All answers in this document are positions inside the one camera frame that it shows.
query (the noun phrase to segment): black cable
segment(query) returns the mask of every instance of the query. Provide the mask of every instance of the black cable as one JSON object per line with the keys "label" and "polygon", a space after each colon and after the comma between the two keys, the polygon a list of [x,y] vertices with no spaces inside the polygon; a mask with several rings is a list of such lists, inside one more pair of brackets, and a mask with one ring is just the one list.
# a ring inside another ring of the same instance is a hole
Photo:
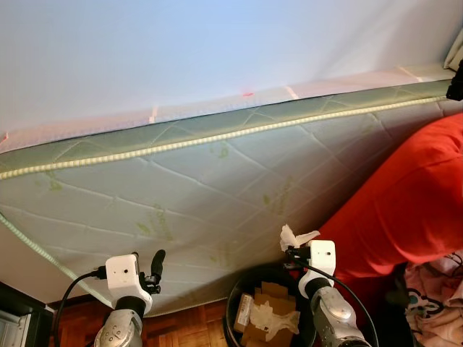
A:
{"label": "black cable", "polygon": [[363,312],[365,313],[365,316],[367,317],[367,321],[368,321],[368,324],[370,326],[370,329],[371,329],[371,333],[373,334],[373,347],[379,347],[379,341],[378,341],[378,334],[376,333],[376,329],[375,329],[375,325],[373,323],[373,320],[371,319],[370,317],[370,314],[368,313],[367,309],[365,308],[365,306],[363,306],[362,302],[360,301],[360,299],[357,297],[357,295],[355,295],[355,293],[351,290],[351,288],[349,288],[347,285],[345,285],[341,280],[339,280],[338,278],[332,276],[332,275],[329,275],[328,273],[325,273],[324,271],[322,270],[319,270],[317,269],[316,267],[313,267],[313,266],[310,266],[307,264],[307,262],[304,262],[302,261],[301,259],[297,259],[292,253],[291,253],[291,250],[288,249],[286,251],[286,254],[289,255],[289,257],[292,259],[293,262],[295,262],[296,264],[300,265],[300,266],[303,266],[303,267],[306,267],[307,269],[309,270],[312,270],[312,271],[315,271],[316,273],[319,273],[323,276],[325,276],[327,279],[329,280],[333,280],[334,282],[338,283],[342,288],[344,288],[346,291],[349,292],[350,295],[352,295],[352,297],[354,298],[354,300],[360,305],[360,307],[362,308]]}
{"label": "black cable", "polygon": [[99,271],[92,271],[91,273],[86,273],[82,276],[77,277],[69,286],[67,289],[66,293],[64,293],[63,299],[61,300],[61,304],[59,305],[58,312],[56,313],[55,321],[53,324],[53,337],[54,337],[54,343],[55,347],[60,347],[59,345],[59,320],[61,319],[61,314],[63,312],[64,305],[66,304],[67,297],[71,293],[71,290],[75,287],[75,285],[80,282],[83,279],[89,278],[89,277],[98,277]]}

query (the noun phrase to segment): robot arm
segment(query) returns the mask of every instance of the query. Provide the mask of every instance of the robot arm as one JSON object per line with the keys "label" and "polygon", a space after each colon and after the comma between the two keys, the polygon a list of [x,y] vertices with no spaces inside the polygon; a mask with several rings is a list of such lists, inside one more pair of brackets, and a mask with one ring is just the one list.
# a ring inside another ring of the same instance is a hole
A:
{"label": "robot arm", "polygon": [[[291,248],[286,253],[329,276],[334,274],[336,250],[332,241],[312,240],[307,247]],[[333,284],[313,270],[308,270],[299,281],[300,293],[310,300],[314,326],[323,346],[371,347],[357,328],[354,309]]]}
{"label": "robot arm", "polygon": [[95,347],[142,347],[142,318],[153,306],[151,294],[161,291],[159,282],[165,256],[164,250],[156,253],[151,263],[151,276],[146,277],[139,271],[137,254],[106,261],[114,311],[98,332]]}

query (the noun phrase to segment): black knob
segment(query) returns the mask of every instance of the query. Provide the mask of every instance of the black knob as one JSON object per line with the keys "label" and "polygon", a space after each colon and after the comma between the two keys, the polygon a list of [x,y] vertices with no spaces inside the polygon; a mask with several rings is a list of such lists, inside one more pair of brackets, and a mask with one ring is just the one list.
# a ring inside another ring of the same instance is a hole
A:
{"label": "black knob", "polygon": [[463,59],[460,61],[454,78],[451,79],[447,98],[456,101],[463,100]]}
{"label": "black knob", "polygon": [[162,263],[165,257],[166,251],[159,249],[151,262],[151,275],[158,277],[158,280],[160,280],[162,276]]}

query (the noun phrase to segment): wooden parquet floor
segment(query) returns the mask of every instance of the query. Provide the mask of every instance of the wooden parquet floor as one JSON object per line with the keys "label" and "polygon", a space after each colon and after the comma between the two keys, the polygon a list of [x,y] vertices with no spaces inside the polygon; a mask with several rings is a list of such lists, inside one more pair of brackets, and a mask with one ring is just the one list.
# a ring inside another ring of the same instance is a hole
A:
{"label": "wooden parquet floor", "polygon": [[[143,320],[144,347],[226,347],[222,328],[226,301]],[[70,306],[61,316],[61,347],[84,347],[103,326],[111,309],[92,301]],[[49,347],[54,347],[53,338]]]}

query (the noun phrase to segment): black trash bin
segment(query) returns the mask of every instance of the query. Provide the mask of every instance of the black trash bin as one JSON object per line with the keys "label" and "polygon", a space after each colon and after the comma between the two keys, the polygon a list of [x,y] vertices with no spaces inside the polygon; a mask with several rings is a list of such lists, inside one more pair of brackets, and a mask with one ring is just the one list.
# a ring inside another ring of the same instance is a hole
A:
{"label": "black trash bin", "polygon": [[229,347],[241,347],[239,342],[241,341],[242,334],[233,330],[241,294],[254,294],[254,288],[260,287],[262,281],[285,286],[288,288],[289,295],[296,297],[296,308],[297,311],[301,312],[299,321],[300,333],[293,337],[291,347],[311,347],[315,341],[316,331],[313,326],[309,301],[300,295],[297,282],[283,269],[283,265],[274,264],[253,267],[243,272],[231,290],[226,302],[226,314],[224,318],[224,334]]}

